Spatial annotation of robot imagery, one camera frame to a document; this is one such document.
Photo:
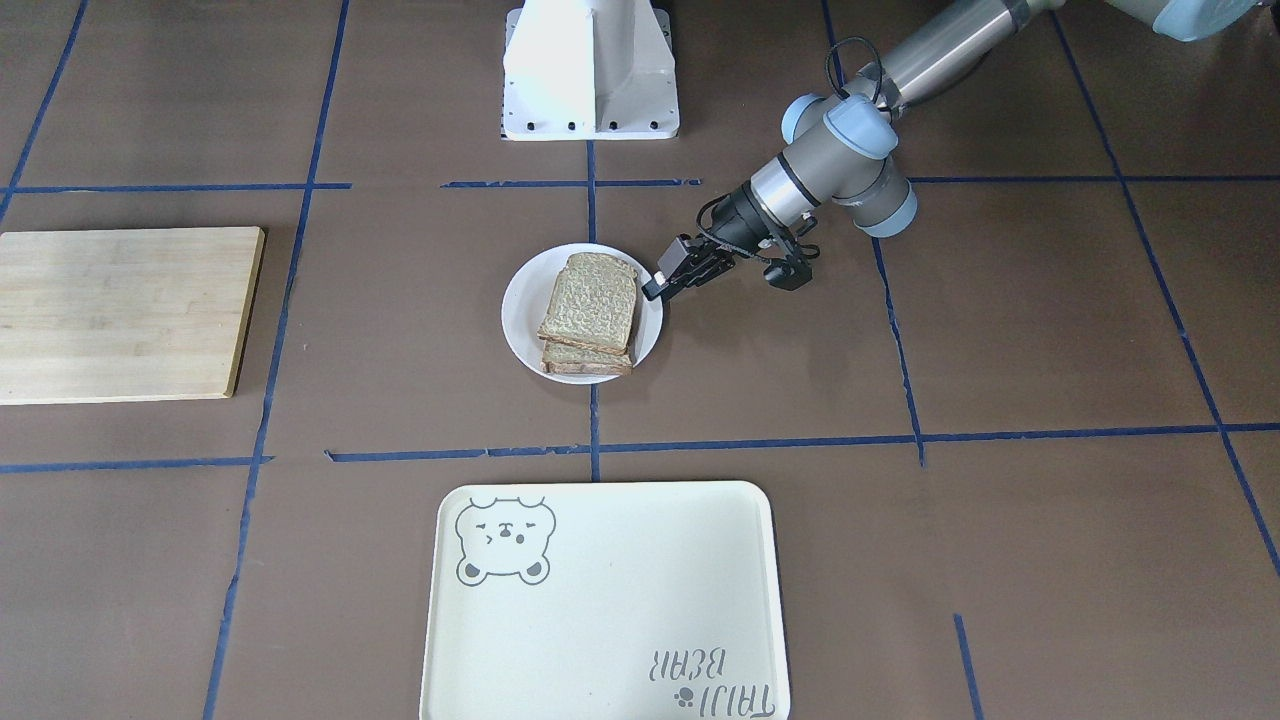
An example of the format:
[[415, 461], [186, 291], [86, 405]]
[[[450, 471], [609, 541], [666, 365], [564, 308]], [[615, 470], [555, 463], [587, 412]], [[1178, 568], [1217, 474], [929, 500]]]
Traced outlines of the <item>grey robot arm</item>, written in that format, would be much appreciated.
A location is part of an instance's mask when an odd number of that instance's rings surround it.
[[736, 190], [696, 215], [643, 286], [648, 300], [669, 300], [733, 269], [762, 265], [765, 282], [792, 291], [812, 279], [819, 249], [804, 243], [814, 211], [841, 206], [873, 238], [906, 229], [918, 210], [910, 179], [897, 168], [895, 122], [959, 83], [1002, 41], [1056, 1], [952, 1], [888, 53], [872, 59], [828, 96], [792, 101], [780, 124], [783, 147]]

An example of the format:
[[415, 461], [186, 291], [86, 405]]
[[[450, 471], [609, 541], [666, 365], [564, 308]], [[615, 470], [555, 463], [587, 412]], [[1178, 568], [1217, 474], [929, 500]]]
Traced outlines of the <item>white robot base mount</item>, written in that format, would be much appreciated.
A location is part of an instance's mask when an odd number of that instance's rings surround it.
[[672, 20], [652, 1], [526, 1], [506, 15], [502, 63], [506, 140], [678, 135]]

